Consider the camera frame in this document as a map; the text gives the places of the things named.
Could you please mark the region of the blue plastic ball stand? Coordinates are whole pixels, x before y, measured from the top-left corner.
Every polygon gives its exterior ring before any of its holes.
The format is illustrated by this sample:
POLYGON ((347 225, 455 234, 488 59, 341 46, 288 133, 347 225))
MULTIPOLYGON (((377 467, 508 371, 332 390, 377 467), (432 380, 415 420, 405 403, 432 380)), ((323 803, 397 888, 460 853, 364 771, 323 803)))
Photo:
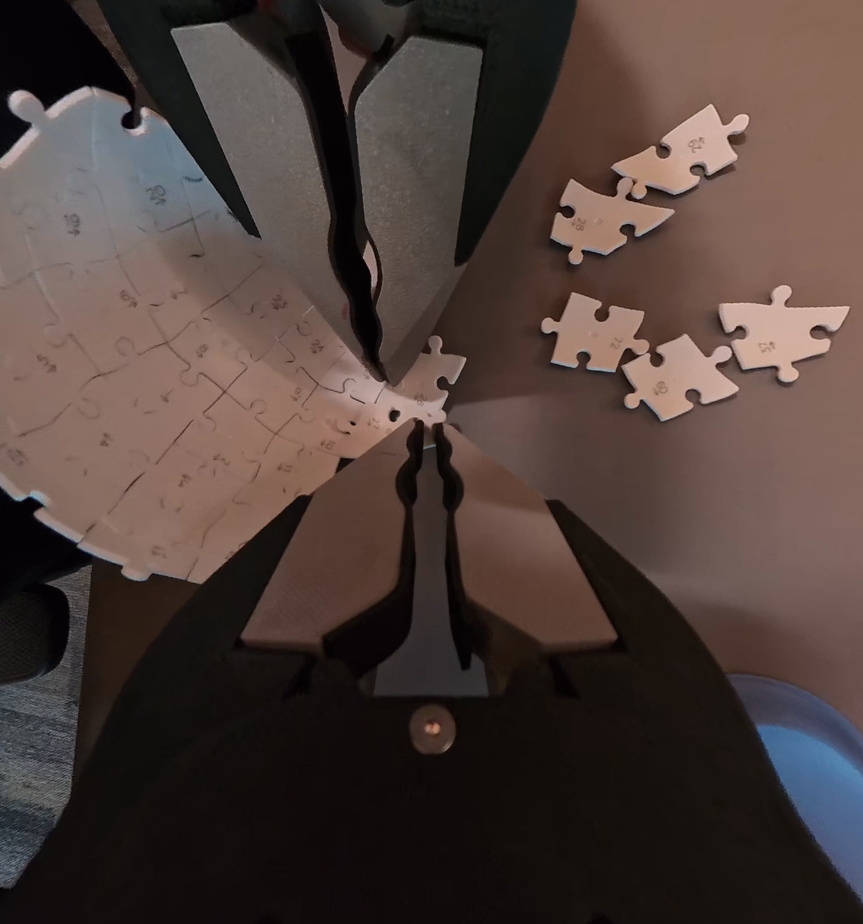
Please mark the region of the blue plastic ball stand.
POLYGON ((798 815, 863 900, 863 734, 805 689, 731 674, 798 815))

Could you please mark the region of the partly built white puzzle ball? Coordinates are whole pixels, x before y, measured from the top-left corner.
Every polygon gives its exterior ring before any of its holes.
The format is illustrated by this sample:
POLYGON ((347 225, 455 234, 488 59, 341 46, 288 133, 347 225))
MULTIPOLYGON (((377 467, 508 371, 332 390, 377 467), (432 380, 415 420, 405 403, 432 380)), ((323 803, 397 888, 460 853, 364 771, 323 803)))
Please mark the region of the partly built white puzzle ball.
POLYGON ((177 135, 82 88, 0 157, 0 487, 125 575, 200 583, 377 436, 364 375, 177 135))

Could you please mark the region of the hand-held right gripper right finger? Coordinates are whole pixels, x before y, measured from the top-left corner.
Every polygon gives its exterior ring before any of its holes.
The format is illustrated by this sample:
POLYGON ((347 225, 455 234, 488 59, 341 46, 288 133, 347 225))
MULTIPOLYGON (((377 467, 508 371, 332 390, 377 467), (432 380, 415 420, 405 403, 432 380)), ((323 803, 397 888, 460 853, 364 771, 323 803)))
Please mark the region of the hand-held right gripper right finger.
POLYGON ((601 651, 618 634, 546 499, 449 424, 434 428, 459 663, 489 671, 601 651))

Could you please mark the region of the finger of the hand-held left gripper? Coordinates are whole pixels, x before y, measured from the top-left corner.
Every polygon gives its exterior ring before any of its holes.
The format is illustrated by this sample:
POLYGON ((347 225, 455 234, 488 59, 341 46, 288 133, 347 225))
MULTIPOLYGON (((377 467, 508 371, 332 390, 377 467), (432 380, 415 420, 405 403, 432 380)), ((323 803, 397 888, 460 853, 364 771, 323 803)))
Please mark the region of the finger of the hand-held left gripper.
POLYGON ((324 21, 222 20, 171 37, 263 242, 385 380, 354 144, 324 21))
POLYGON ((379 362, 398 385, 463 267, 456 246, 482 49, 408 38, 354 106, 363 208, 379 257, 379 362))

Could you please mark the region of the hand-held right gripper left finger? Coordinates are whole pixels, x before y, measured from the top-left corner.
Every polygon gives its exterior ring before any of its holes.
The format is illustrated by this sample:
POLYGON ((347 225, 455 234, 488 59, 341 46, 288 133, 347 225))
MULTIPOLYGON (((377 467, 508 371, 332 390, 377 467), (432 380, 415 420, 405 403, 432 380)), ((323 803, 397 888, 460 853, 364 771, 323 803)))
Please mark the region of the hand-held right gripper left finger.
POLYGON ((402 645, 424 438, 423 422, 403 422, 313 493, 241 635, 247 648, 336 660, 361 678, 402 645))

